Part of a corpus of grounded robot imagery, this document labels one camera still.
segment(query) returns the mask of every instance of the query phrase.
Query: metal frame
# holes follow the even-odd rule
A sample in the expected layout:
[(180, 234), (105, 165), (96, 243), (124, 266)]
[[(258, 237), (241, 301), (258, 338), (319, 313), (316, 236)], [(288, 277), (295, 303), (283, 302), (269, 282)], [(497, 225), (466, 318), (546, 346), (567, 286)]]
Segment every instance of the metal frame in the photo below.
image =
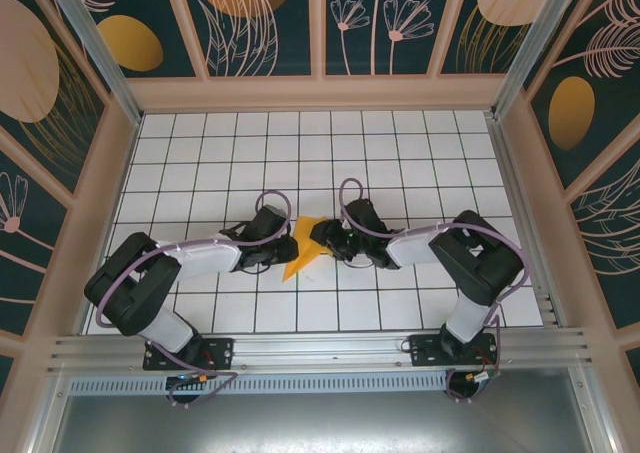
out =
[[(420, 332), (437, 334), (438, 330)], [(241, 374), (443, 370), (411, 366), (402, 343), (412, 333), (416, 332), (234, 335), (232, 370)], [(504, 328), (501, 340), (501, 367), (505, 369), (576, 367), (591, 362), (582, 331), (576, 328)], [(53, 349), (47, 374), (157, 375), (142, 369), (143, 354), (144, 342), (135, 337), (61, 337)], [(477, 369), (477, 365), (456, 368)]]
[[(140, 119), (137, 123), (134, 123), (131, 131), (131, 140), (129, 145), (127, 146), (127, 154), (125, 155), (125, 159), (123, 160), (122, 167), (120, 168), (120, 178), (118, 179), (118, 187), (117, 194), (113, 199), (113, 204), (111, 205), (111, 213), (102, 228), (102, 238), (100, 239), (100, 247), (96, 251), (96, 255), (91, 264), (91, 271), (96, 271), (100, 265), (102, 264), (103, 258), (105, 257), (107, 246), (109, 244), (109, 236), (111, 234), (112, 225), (114, 223), (116, 214), (118, 213), (118, 207), (120, 206), (120, 200), (122, 198), (122, 191), (124, 190), (124, 184), (127, 181), (127, 177), (129, 176), (129, 169), (131, 165), (131, 160), (136, 150), (136, 144), (138, 142), (138, 138), (140, 137), (140, 131), (142, 130), (144, 119)], [(88, 301), (83, 302), (83, 306), (78, 309), (78, 313), (76, 315), (76, 319), (73, 323), (72, 331), (76, 332), (78, 335), (82, 334), (82, 329), (85, 325), (87, 316), (89, 314), (91, 304)]]
[(131, 122), (139, 123), (141, 108), (89, 11), (81, 0), (56, 1)]
[(546, 0), (538, 12), (496, 95), (493, 111), (498, 120), (504, 117), (518, 96), (527, 75), (560, 23), (569, 1)]
[(533, 286), (536, 290), (538, 305), (542, 306), (542, 302), (550, 301), (554, 313), (553, 322), (558, 326), (565, 326), (567, 325), (566, 317), (558, 300), (557, 288), (553, 281), (549, 263), (543, 254), (540, 234), (531, 221), (533, 214), (523, 193), (524, 185), (521, 176), (512, 161), (511, 146), (504, 134), (500, 121), (491, 117), (487, 119), (487, 125), (489, 126), (489, 134), (496, 152), (500, 173), (505, 183), (505, 191), (514, 210), (513, 219), (516, 222), (518, 232), (521, 234), (522, 245), (531, 259), (532, 273), (537, 282)]
[[(499, 121), (489, 118), (488, 124), (507, 194), (514, 209), (514, 219), (523, 245), (532, 258), (532, 268), (538, 283), (534, 285), (538, 289), (538, 300), (550, 301), (558, 312), (556, 325), (563, 325), (564, 315), (556, 300), (539, 236), (531, 222), (523, 185), (511, 160), (508, 141)], [(418, 332), (232, 335), (235, 339), (232, 369), (241, 375), (248, 375), (247, 378), (272, 379), (280, 375), (340, 373), (367, 377), (372, 374), (385, 376), (442, 372), (442, 367), (411, 366), (409, 353), (403, 352), (402, 346), (413, 333)], [(421, 330), (420, 333), (437, 331)], [(165, 376), (159, 376), (158, 372), (142, 370), (143, 354), (144, 342), (135, 337), (91, 335), (58, 338), (47, 370), (48, 388), (42, 396), (40, 421), (34, 424), (30, 448), (25, 449), (25, 453), (52, 451), (71, 387), (80, 378), (96, 381), (118, 378), (139, 378), (141, 381), (164, 379)], [(589, 350), (581, 329), (546, 326), (501, 330), (501, 369), (568, 368), (593, 451), (618, 453), (621, 450), (614, 447), (619, 445), (615, 429), (608, 419), (602, 397), (598, 394), (599, 389), (590, 366)], [(477, 367), (457, 365), (456, 368)]]

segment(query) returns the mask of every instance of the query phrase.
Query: metal beam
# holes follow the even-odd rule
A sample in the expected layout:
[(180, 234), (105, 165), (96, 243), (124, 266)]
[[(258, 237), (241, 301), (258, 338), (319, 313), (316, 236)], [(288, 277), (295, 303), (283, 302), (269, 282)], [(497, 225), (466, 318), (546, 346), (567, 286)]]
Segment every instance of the metal beam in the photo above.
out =
[(571, 0), (546, 0), (511, 63), (507, 76), (496, 95), (493, 111), (496, 119), (509, 111), (529, 72), (543, 53), (547, 42), (564, 15)]
[[(414, 371), (417, 368), (411, 366), (409, 354), (402, 351), (411, 333), (418, 332), (236, 335), (232, 369), (279, 374)], [(420, 333), (435, 334), (437, 330)], [(576, 328), (503, 328), (501, 340), (501, 368), (505, 369), (585, 366), (591, 361), (582, 330)], [(142, 370), (143, 354), (144, 343), (138, 338), (61, 337), (56, 341), (48, 374), (157, 375)]]

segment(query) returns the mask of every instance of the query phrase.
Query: mounting plate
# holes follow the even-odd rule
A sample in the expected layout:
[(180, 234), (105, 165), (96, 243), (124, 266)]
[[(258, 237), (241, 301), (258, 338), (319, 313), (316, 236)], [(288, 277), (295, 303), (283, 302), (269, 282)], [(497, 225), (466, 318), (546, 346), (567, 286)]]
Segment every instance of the mounting plate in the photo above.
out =
[[(204, 338), (202, 340), (202, 352), (198, 357), (199, 361), (196, 362), (194, 366), (212, 370), (229, 370), (231, 369), (232, 359), (232, 338)], [(173, 361), (160, 353), (160, 351), (155, 347), (147, 343), (145, 343), (142, 369), (145, 371), (185, 370), (185, 368), (176, 365)]]
[(498, 352), (496, 339), (491, 333), (482, 333), (474, 341), (458, 361), (452, 360), (440, 347), (440, 335), (411, 335), (407, 338), (413, 366), (456, 366), (456, 365), (482, 365), (482, 355), (478, 354), (479, 348), (484, 356), (493, 363), (496, 362)]

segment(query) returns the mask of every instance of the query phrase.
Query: pink circle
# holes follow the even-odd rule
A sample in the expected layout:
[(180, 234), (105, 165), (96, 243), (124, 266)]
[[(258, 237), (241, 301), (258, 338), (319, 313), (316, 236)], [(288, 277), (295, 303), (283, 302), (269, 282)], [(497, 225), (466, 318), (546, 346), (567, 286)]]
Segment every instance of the pink circle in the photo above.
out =
[(4, 231), (6, 231), (7, 233), (15, 233), (16, 231), (18, 231), (18, 228), (20, 228), (19, 216), (12, 216), (4, 224)]
[(389, 32), (389, 39), (391, 41), (400, 41), (403, 39), (402, 33), (400, 33), (398, 30), (391, 30)]

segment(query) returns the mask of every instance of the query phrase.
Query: black grid line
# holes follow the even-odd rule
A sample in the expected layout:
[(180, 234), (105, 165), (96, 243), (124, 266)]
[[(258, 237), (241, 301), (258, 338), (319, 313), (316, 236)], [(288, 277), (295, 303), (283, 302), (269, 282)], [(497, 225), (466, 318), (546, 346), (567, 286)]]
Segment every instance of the black grid line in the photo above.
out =
[[(336, 214), (336, 173), (333, 168), (334, 160), (333, 160), (333, 112), (329, 112), (329, 143), (331, 145), (331, 186), (334, 193), (331, 194), (331, 202), (333, 204), (333, 212)], [(335, 265), (336, 269), (336, 328), (340, 331), (340, 290), (338, 288), (339, 279), (338, 279), (338, 265)]]
[[(422, 120), (424, 121), (424, 127), (427, 131), (427, 119), (424, 116), (424, 111), (422, 112)], [(431, 139), (429, 138), (429, 134), (427, 133), (427, 142), (429, 144), (429, 153), (431, 154), (431, 158), (433, 158), (433, 150), (431, 149)], [(440, 200), (440, 212), (442, 213), (442, 219), (444, 220), (444, 206), (442, 204), (442, 195), (440, 194), (440, 184), (438, 183), (438, 172), (436, 171), (436, 164), (434, 161), (431, 162), (433, 165), (433, 177), (435, 178), (436, 188), (438, 189), (438, 199)], [(424, 289), (420, 287), (420, 283), (418, 282), (418, 272), (416, 271), (416, 285), (418, 287), (418, 298), (420, 297), (420, 290)], [(456, 289), (456, 294), (460, 296), (460, 292)]]
[[(298, 218), (300, 218), (300, 141), (301, 141), (301, 135), (300, 135), (300, 128), (301, 128), (301, 124), (300, 122), (302, 121), (300, 119), (302, 115), (300, 113), (298, 113), (298, 191), (297, 191), (297, 195), (298, 195), (298, 202), (297, 202), (297, 209), (298, 212), (296, 214), (296, 221), (298, 220)], [(300, 313), (298, 312), (298, 306), (300, 304), (300, 285), (298, 284), (298, 274), (296, 273), (296, 332), (298, 331), (298, 319), (300, 317)]]
[[(171, 125), (171, 136), (169, 137), (169, 145), (167, 146), (167, 154), (165, 156), (165, 164), (162, 167), (162, 174), (160, 175), (160, 184), (158, 185), (158, 192), (156, 194), (156, 204), (153, 207), (153, 215), (151, 216), (151, 224), (149, 225), (149, 233), (151, 233), (151, 229), (153, 228), (153, 220), (156, 217), (156, 212), (158, 211), (158, 202), (160, 201), (160, 191), (162, 189), (162, 180), (164, 179), (164, 171), (167, 168), (167, 160), (169, 159), (169, 151), (171, 150), (171, 141), (173, 141), (173, 130), (176, 127), (176, 119), (178, 118), (178, 115), (173, 115), (173, 124)], [(172, 311), (176, 310), (176, 299), (178, 298), (178, 295), (176, 295), (174, 297), (173, 300), (173, 307), (172, 307)]]
[[(415, 286), (411, 286), (411, 287), (398, 287), (395, 286), (393, 288), (380, 288), (380, 291), (413, 291), (415, 289), (418, 290), (455, 290), (456, 287), (455, 286), (439, 286), (439, 287), (415, 287)], [(328, 293), (334, 291), (333, 288), (331, 289), (318, 289), (318, 290), (303, 290), (300, 293)], [(340, 291), (371, 291), (371, 288), (342, 288), (340, 289)], [(233, 293), (255, 293), (255, 290), (238, 290), (238, 291), (234, 291)], [(293, 291), (278, 291), (278, 290), (260, 290), (260, 293), (265, 293), (265, 294), (270, 294), (270, 293), (288, 293), (288, 294), (292, 294), (294, 293)], [(182, 291), (180, 292), (180, 295), (210, 295), (211, 292), (210, 291)]]
[[(480, 212), (480, 207), (478, 206), (478, 198), (476, 197), (476, 187), (473, 185), (473, 178), (471, 178), (471, 170), (469, 169), (469, 161), (467, 159), (467, 154), (464, 150), (464, 143), (462, 142), (462, 135), (460, 134), (460, 127), (458, 126), (458, 117), (455, 115), (453, 115), (453, 119), (456, 122), (456, 128), (458, 129), (458, 140), (460, 141), (460, 146), (462, 147), (462, 155), (464, 157), (464, 164), (465, 167), (467, 168), (467, 175), (469, 176), (469, 183), (471, 184), (471, 193), (473, 194), (473, 202), (476, 205), (476, 211)], [(507, 321), (505, 319), (504, 316), (504, 310), (502, 309), (502, 305), (499, 305), (498, 307), (499, 310), (499, 315), (500, 315), (500, 319), (502, 320), (502, 324), (506, 327), (507, 326)]]
[[(205, 115), (204, 123), (202, 124), (202, 138), (200, 139), (200, 151), (198, 152), (198, 162), (200, 160), (200, 157), (202, 156), (202, 144), (204, 142), (204, 131), (207, 128), (207, 119), (208, 118), (209, 118), (209, 115)], [(193, 199), (195, 197), (196, 183), (198, 181), (198, 175), (199, 174), (200, 174), (200, 165), (196, 166), (196, 174), (195, 174), (195, 176), (193, 178), (193, 192), (191, 194), (191, 203), (189, 204), (189, 213), (187, 215), (187, 227), (184, 230), (184, 239), (186, 239), (187, 235), (189, 234), (189, 218), (191, 218), (191, 210), (193, 209)], [(175, 295), (174, 303), (173, 303), (173, 311), (175, 311), (176, 305), (178, 304), (178, 295), (179, 294), (180, 294), (180, 283), (178, 282), (178, 285), (177, 285), (177, 288), (176, 288), (176, 295)], [(212, 331), (213, 331), (213, 319), (212, 319), (211, 328), (212, 328)]]
[[(365, 128), (364, 128), (364, 116), (362, 114), (362, 112), (360, 112), (360, 123), (362, 124), (362, 149), (364, 151), (364, 172), (366, 175), (366, 192), (367, 192), (367, 197), (371, 198), (371, 184), (369, 183), (369, 165), (367, 164), (367, 141), (366, 141), (366, 133), (365, 133)], [(400, 168), (400, 159), (398, 159), (398, 168)], [(378, 284), (378, 269), (374, 268), (374, 276), (376, 279), (376, 301), (378, 302), (378, 325), (380, 326), (380, 329), (382, 330), (382, 308), (380, 306), (380, 285)]]
[[(326, 163), (329, 160), (323, 161), (323, 160), (319, 160), (316, 161), (315, 163)], [(354, 163), (363, 163), (364, 160), (349, 160), (350, 162), (354, 162)], [(405, 160), (405, 161), (430, 161), (430, 160)], [(256, 161), (252, 161), (251, 164), (256, 164), (256, 163), (260, 163), (260, 162), (256, 162)], [(364, 192), (370, 192), (370, 190), (435, 190), (437, 187), (435, 186), (364, 186)], [(441, 188), (445, 188), (445, 189), (450, 189), (450, 190), (455, 190), (455, 189), (464, 189), (464, 188), (472, 188), (472, 186), (470, 185), (454, 185), (454, 186), (443, 186)], [(483, 189), (483, 188), (504, 188), (503, 185), (486, 185), (486, 186), (475, 186), (473, 188), (476, 189)], [(355, 190), (357, 188), (353, 187), (353, 186), (346, 186), (345, 190)], [(329, 187), (318, 187), (318, 188), (304, 188), (304, 190), (298, 190), (297, 188), (278, 188), (279, 191), (332, 191), (334, 190), (333, 188), (329, 188)], [(136, 190), (136, 191), (126, 191), (124, 193), (127, 194), (137, 194), (137, 193), (185, 193), (185, 192), (189, 192), (191, 190)], [(226, 191), (229, 190), (225, 190), (225, 189), (198, 189), (195, 190), (198, 193), (224, 193)], [(230, 191), (234, 191), (234, 192), (257, 192), (258, 194), (260, 194), (263, 190), (261, 190), (260, 188), (234, 188), (233, 190)]]
[[(236, 114), (236, 124), (235, 124), (235, 126), (233, 128), (234, 135), (233, 135), (233, 143), (231, 145), (231, 158), (229, 159), (230, 160), (229, 161), (230, 165), (229, 165), (229, 182), (228, 182), (228, 186), (227, 186), (228, 191), (231, 191), (231, 173), (233, 171), (233, 153), (235, 152), (235, 149), (236, 149), (236, 135), (235, 135), (235, 133), (238, 130), (238, 117), (239, 116), (240, 115)], [(227, 227), (227, 212), (228, 211), (229, 211), (229, 194), (227, 194), (226, 202), (225, 202), (225, 205), (224, 205), (224, 220), (222, 221), (222, 225), (223, 225), (224, 228)], [(213, 304), (213, 321), (211, 322), (211, 331), (212, 332), (214, 331), (214, 326), (216, 324), (216, 313), (217, 313), (216, 309), (217, 309), (217, 306), (218, 306), (218, 294), (219, 293), (220, 293), (220, 273), (218, 273), (218, 277), (216, 278), (216, 299), (215, 299), (214, 304)]]
[[(325, 137), (325, 136), (331, 136), (331, 135), (317, 135), (320, 137)], [(332, 136), (348, 136), (351, 138), (354, 138), (356, 136), (360, 136), (360, 135), (332, 135)], [(384, 136), (382, 133), (376, 134), (375, 136)], [(241, 136), (240, 138), (250, 138), (248, 136)], [(293, 135), (287, 135), (284, 136), (283, 138), (294, 138)], [(394, 161), (397, 158), (369, 158), (369, 162), (370, 163), (375, 163), (375, 162), (379, 162), (379, 161)], [(399, 161), (415, 161), (415, 160), (425, 160), (425, 161), (433, 161), (433, 160), (437, 160), (437, 161), (451, 161), (451, 160), (462, 160), (462, 157), (451, 157), (451, 158), (400, 158)], [(495, 160), (495, 158), (470, 158), (471, 160)], [(312, 159), (298, 159), (298, 160), (269, 160), (269, 163), (313, 163), (313, 162), (317, 162), (317, 161), (330, 161), (328, 159), (322, 159), (322, 158), (312, 158)], [(331, 161), (335, 161), (335, 162), (343, 162), (343, 161), (363, 161), (362, 159), (341, 159), (341, 160), (331, 160)], [(234, 163), (258, 163), (258, 160), (234, 160)], [(229, 163), (228, 160), (224, 160), (224, 161), (202, 161), (202, 162), (197, 162), (197, 161), (171, 161), (169, 162), (169, 164), (171, 165), (199, 165), (199, 164), (203, 164), (206, 165), (208, 163)], [(133, 163), (133, 165), (135, 166), (142, 166), (142, 165), (164, 165), (165, 163), (163, 162), (136, 162)]]
[[(394, 136), (396, 139), (396, 149), (398, 150), (398, 158), (400, 158), (400, 145), (398, 144), (398, 131), (396, 130), (396, 120), (393, 116), (393, 114), (391, 114), (391, 124), (393, 125), (393, 132), (394, 132)], [(409, 207), (407, 206), (407, 196), (405, 194), (405, 186), (404, 186), (404, 173), (402, 172), (402, 161), (400, 161), (400, 182), (402, 183), (402, 198), (404, 199), (404, 212), (407, 215), (407, 228), (409, 227)], [(416, 296), (418, 297), (418, 310), (420, 311), (420, 325), (422, 326), (422, 328), (424, 329), (424, 319), (423, 319), (423, 315), (422, 315), (422, 303), (420, 301), (420, 290), (418, 290), (418, 273), (416, 272), (416, 268), (415, 266), (411, 266), (411, 268), (413, 269), (413, 278), (414, 281), (416, 282)]]
[[(259, 190), (247, 190), (247, 191), (253, 191), (254, 193), (260, 193)], [(512, 215), (491, 215), (491, 216), (487, 216), (487, 218), (513, 218)], [(440, 216), (412, 216), (410, 218), (406, 218), (406, 217), (389, 217), (389, 216), (381, 216), (380, 217), (381, 220), (389, 220), (389, 221), (397, 221), (397, 222), (401, 222), (401, 221), (411, 221), (411, 220), (438, 220), (438, 221), (442, 221), (442, 217)], [(138, 225), (138, 224), (148, 224), (148, 221), (120, 221), (117, 223), (117, 225)], [(168, 221), (155, 221), (154, 224), (156, 225), (160, 225), (160, 224), (165, 224), (165, 223), (186, 223), (184, 221), (176, 221), (176, 220), (168, 220)], [(197, 224), (197, 223), (222, 223), (222, 221), (220, 220), (193, 220), (193, 221), (189, 221), (189, 224)]]
[[(265, 130), (265, 142), (264, 142), (264, 166), (262, 168), (262, 191), (265, 190), (267, 184), (267, 151), (269, 148), (269, 121), (271, 120), (271, 113), (267, 114), (267, 126)], [(232, 155), (235, 154), (235, 146), (233, 149)], [(256, 332), (256, 327), (258, 325), (258, 295), (260, 291), (258, 290), (260, 284), (260, 274), (256, 275), (256, 301), (255, 301), (255, 309), (253, 312), (253, 332)]]
[[(362, 133), (335, 133), (335, 136), (360, 136)], [(366, 135), (386, 135), (388, 133), (365, 133)], [(424, 135), (424, 131), (414, 131), (414, 132), (401, 132), (399, 135)], [(431, 135), (455, 135), (456, 133), (442, 133), (442, 132), (431, 132)], [(486, 131), (470, 131), (463, 132), (465, 135), (486, 135)], [(294, 137), (296, 135), (288, 135), (288, 134), (278, 134), (278, 133), (265, 133), (264, 135), (239, 135), (242, 138), (264, 138), (265, 136), (289, 136)], [(327, 133), (304, 133), (303, 136), (327, 136)], [(233, 135), (204, 135), (205, 138), (233, 138)], [(143, 140), (166, 140), (167, 136), (145, 136)], [(179, 136), (177, 138), (200, 138), (200, 135), (188, 135), (188, 136)]]

